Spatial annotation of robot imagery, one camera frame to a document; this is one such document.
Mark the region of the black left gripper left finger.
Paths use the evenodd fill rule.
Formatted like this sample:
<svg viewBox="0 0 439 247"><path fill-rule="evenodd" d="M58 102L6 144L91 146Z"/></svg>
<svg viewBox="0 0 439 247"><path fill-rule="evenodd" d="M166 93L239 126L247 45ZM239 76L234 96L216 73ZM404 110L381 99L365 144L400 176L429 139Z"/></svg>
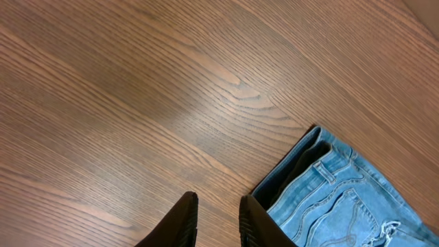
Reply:
<svg viewBox="0 0 439 247"><path fill-rule="evenodd" d="M135 247L194 247L197 223L198 195L187 191Z"/></svg>

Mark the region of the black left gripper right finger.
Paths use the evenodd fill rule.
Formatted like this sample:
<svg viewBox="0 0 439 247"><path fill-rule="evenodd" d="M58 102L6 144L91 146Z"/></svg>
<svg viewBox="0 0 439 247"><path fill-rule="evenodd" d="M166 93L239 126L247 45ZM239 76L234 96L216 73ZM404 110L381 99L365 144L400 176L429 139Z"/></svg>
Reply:
<svg viewBox="0 0 439 247"><path fill-rule="evenodd" d="M297 247L252 195L239 205L241 247Z"/></svg>

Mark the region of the light blue denim jeans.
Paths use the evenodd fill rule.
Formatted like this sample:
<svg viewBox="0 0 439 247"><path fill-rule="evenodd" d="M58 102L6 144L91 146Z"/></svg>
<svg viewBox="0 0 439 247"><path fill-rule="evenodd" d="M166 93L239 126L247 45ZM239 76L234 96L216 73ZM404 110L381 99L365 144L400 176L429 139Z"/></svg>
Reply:
<svg viewBox="0 0 439 247"><path fill-rule="evenodd" d="M320 126L252 194L297 246L438 245L387 178Z"/></svg>

